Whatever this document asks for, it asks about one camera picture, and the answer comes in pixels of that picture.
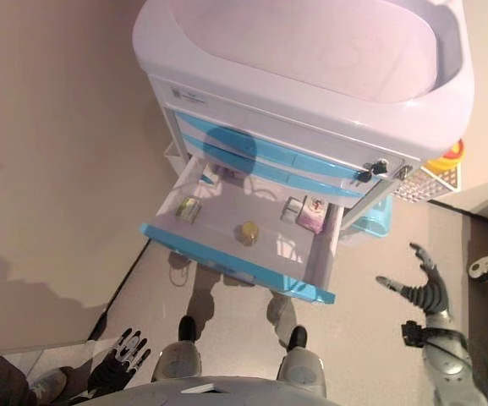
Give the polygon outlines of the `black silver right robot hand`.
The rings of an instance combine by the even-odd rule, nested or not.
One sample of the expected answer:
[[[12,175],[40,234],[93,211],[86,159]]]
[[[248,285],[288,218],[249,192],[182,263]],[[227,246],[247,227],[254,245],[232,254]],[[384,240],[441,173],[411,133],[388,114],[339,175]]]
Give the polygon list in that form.
[[[441,277],[437,264],[421,245],[410,243],[409,247],[420,260],[419,268],[427,277],[426,283],[412,287],[388,277],[376,276],[376,281],[384,288],[396,292],[409,303],[421,309],[426,315],[436,315],[449,311],[447,286]]]

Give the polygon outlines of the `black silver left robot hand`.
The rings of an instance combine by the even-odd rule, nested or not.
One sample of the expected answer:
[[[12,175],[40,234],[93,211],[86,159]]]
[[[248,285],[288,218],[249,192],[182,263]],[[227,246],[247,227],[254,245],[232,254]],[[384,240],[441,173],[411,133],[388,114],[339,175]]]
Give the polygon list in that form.
[[[90,398],[123,390],[151,354],[148,339],[129,327],[91,372],[87,383]]]

